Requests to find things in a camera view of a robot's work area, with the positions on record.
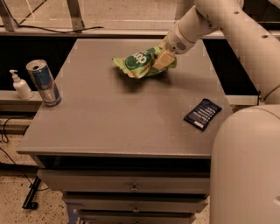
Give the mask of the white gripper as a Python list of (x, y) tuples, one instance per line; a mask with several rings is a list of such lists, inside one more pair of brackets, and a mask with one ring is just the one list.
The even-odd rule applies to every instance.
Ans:
[(188, 52), (195, 42), (196, 38), (189, 35), (188, 32), (183, 33), (179, 28), (179, 23), (176, 23), (158, 45), (162, 50), (154, 56), (152, 67), (156, 70), (174, 68), (176, 66), (175, 54)]

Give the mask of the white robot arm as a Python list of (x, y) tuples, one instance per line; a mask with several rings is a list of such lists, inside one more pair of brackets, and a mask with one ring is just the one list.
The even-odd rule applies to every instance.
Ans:
[(280, 224), (280, 40), (242, 7), (194, 0), (161, 43), (154, 67), (171, 64), (200, 38), (221, 31), (236, 60), (213, 56), (223, 89), (243, 108), (218, 130), (212, 150), (210, 224)]

